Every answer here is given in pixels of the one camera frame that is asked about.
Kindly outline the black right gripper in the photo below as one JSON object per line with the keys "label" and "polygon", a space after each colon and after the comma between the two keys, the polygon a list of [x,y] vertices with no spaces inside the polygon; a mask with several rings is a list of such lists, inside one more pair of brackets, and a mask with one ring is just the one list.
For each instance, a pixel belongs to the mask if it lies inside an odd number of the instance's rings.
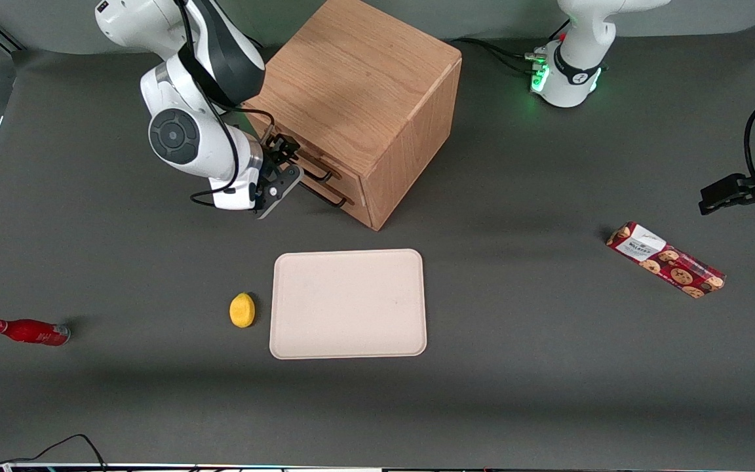
{"label": "black right gripper", "polygon": [[288,135],[272,135],[261,145],[263,163],[260,170],[261,192],[282,192],[284,178],[281,177],[281,165],[295,165],[299,161],[296,152],[299,143]]}

